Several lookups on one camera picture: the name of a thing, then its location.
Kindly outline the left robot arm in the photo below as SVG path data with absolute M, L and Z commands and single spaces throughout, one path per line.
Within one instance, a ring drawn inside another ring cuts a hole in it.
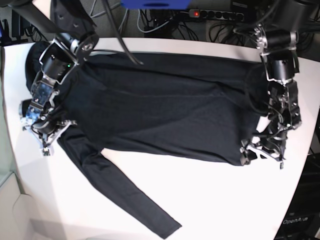
M 276 0 L 272 6 L 255 22 L 233 29 L 237 35 L 247 36 L 259 50 L 261 62 L 268 83 L 268 101 L 265 102 L 267 112 L 256 108 L 249 88 L 245 87 L 245 95 L 254 111 L 266 115 L 269 124 L 262 132 L 253 134 L 258 138 L 241 141 L 241 163 L 250 164 L 259 157 L 272 159 L 284 167 L 285 149 L 288 132 L 296 130 L 302 124 L 298 104 L 298 84 L 294 80 L 300 72 L 297 54 L 299 33 L 314 33 L 320 27 L 310 22 L 310 16 L 317 6 L 318 0 Z

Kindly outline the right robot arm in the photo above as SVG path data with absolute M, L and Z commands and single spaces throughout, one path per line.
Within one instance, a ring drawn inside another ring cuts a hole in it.
M 30 88 L 31 98 L 20 104 L 23 130 L 39 144 L 44 157 L 53 155 L 53 143 L 77 122 L 59 116 L 55 98 L 59 86 L 79 70 L 100 39 L 95 22 L 79 0 L 51 1 L 47 17 L 32 0 L 10 0 L 7 5 L 40 30 L 54 34 L 39 57 L 40 69 Z

